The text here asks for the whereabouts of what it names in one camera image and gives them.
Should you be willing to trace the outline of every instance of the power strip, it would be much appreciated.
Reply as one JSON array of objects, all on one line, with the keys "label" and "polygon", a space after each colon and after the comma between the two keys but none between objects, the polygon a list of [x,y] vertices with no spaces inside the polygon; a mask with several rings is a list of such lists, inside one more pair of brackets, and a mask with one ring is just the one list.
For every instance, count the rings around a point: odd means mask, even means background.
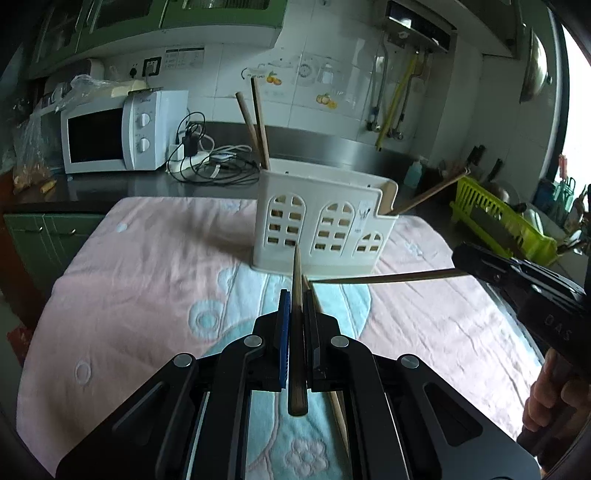
[{"label": "power strip", "polygon": [[168,163],[168,171],[170,173],[178,173],[181,170],[189,170],[191,168],[191,163],[194,166],[199,165],[203,160],[205,160],[209,156],[209,152],[199,152],[197,155],[193,156],[193,159],[190,161],[189,158],[182,158],[182,159],[171,159]]}]

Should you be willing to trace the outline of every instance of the screw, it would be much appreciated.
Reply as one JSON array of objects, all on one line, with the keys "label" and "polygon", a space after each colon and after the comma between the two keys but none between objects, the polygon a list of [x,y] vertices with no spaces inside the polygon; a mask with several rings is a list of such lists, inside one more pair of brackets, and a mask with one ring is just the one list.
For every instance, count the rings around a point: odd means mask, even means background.
[{"label": "screw", "polygon": [[338,348],[345,348],[346,346],[349,346],[348,338],[344,337],[342,335],[336,335],[336,336],[332,337],[330,339],[330,343],[332,343],[334,346],[336,346]]},{"label": "screw", "polygon": [[262,345],[262,338],[258,335],[249,335],[244,339],[244,345],[255,348]]},{"label": "screw", "polygon": [[409,369],[417,368],[419,365],[418,358],[415,357],[414,355],[404,355],[400,359],[400,363],[402,363],[403,367],[406,367]]},{"label": "screw", "polygon": [[193,358],[188,353],[180,353],[176,357],[174,357],[174,364],[179,368],[188,367],[191,365]]}]

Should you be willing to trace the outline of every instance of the cabinet door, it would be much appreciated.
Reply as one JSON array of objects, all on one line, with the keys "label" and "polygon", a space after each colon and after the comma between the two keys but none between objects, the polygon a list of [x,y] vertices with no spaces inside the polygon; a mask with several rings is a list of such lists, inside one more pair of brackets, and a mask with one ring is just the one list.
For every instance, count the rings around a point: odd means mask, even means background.
[{"label": "cabinet door", "polygon": [[46,298],[61,276],[57,258],[41,214],[5,214],[4,220],[14,247],[35,286]]},{"label": "cabinet door", "polygon": [[170,0],[163,28],[260,25],[281,28],[287,0]]},{"label": "cabinet door", "polygon": [[30,76],[76,53],[90,0],[58,0],[50,7],[33,53]]},{"label": "cabinet door", "polygon": [[95,0],[82,25],[79,52],[158,30],[168,0]]},{"label": "cabinet door", "polygon": [[60,275],[72,263],[90,234],[104,218],[92,213],[45,214],[44,224],[60,262]]}]

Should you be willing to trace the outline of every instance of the human hand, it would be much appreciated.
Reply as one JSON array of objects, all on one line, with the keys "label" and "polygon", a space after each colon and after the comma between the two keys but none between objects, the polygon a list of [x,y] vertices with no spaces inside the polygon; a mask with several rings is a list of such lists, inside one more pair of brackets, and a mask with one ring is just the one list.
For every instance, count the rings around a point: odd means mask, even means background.
[{"label": "human hand", "polygon": [[525,401],[523,425],[532,432],[552,421],[551,409],[558,395],[567,404],[577,409],[565,427],[557,434],[558,439],[574,439],[583,428],[591,411],[591,386],[581,379],[570,380],[560,388],[552,383],[552,371],[558,360],[556,350],[546,353],[544,366],[538,379],[531,386],[530,397]]}]

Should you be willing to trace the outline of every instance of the microwave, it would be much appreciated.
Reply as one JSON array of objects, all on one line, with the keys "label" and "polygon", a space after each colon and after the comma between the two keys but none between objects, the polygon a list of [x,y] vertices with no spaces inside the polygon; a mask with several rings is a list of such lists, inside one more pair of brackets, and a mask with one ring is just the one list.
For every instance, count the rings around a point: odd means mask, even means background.
[{"label": "microwave", "polygon": [[186,90],[97,97],[61,112],[66,173],[156,170],[187,115]]}]

